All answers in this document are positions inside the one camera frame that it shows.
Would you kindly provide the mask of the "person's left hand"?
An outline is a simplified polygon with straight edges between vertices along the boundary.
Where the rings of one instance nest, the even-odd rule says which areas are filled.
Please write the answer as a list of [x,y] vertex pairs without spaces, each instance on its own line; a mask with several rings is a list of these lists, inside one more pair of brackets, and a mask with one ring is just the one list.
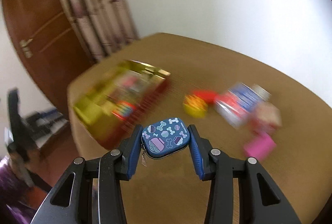
[[38,175],[38,168],[41,165],[39,149],[27,150],[27,161],[18,152],[9,153],[9,156],[9,164],[13,173],[28,187],[36,186],[47,193],[51,190],[52,187]]

